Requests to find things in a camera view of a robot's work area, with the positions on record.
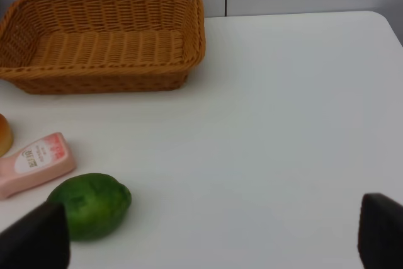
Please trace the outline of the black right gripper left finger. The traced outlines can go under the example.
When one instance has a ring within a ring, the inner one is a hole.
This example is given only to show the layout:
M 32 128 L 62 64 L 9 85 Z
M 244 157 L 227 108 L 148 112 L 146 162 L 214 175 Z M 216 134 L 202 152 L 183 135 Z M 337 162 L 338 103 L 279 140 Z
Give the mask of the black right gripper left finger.
M 61 203 L 45 202 L 1 232 L 1 268 L 67 268 L 70 260 Z

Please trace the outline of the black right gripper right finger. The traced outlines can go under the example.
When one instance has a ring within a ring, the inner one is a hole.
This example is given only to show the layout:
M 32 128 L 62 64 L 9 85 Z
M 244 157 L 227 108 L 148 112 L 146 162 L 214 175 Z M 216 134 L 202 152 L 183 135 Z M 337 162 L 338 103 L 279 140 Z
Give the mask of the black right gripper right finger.
M 402 269 L 402 205 L 381 193 L 361 201 L 358 252 L 366 269 Z

